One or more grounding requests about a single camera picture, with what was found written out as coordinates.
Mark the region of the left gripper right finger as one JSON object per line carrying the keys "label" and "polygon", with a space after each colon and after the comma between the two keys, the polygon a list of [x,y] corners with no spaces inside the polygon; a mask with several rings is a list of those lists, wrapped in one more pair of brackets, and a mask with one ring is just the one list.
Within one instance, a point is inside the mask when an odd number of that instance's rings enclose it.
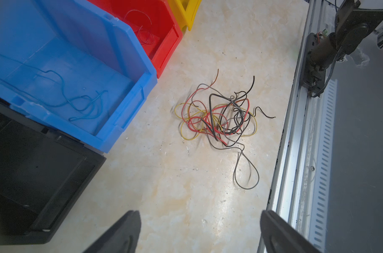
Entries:
{"label": "left gripper right finger", "polygon": [[260,226],[263,243],[268,253],[320,253],[272,210],[262,211]]}

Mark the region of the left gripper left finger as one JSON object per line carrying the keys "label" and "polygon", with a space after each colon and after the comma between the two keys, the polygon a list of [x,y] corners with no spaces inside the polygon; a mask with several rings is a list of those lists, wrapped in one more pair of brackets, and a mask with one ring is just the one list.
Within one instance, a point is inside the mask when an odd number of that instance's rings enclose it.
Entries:
{"label": "left gripper left finger", "polygon": [[142,221],[139,211],[130,210],[104,232],[84,253],[134,253]]}

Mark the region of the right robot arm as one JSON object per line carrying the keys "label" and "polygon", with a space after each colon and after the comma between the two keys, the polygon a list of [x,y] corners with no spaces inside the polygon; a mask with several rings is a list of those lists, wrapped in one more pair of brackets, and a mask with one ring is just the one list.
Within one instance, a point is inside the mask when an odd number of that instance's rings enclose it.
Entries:
{"label": "right robot arm", "polygon": [[335,15],[334,32],[310,33],[306,40],[300,85],[313,98],[326,89],[337,61],[355,51],[383,22],[383,8],[361,8],[361,1],[343,1]]}

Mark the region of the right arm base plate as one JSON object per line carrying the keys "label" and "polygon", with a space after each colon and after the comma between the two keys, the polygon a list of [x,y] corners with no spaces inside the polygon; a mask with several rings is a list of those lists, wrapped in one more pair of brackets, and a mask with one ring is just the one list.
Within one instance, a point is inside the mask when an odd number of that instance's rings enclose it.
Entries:
{"label": "right arm base plate", "polygon": [[317,36],[310,33],[306,38],[303,66],[300,72],[299,84],[307,88],[312,96],[318,97],[318,93],[325,84],[326,69],[316,65],[311,59],[312,50],[318,45]]}

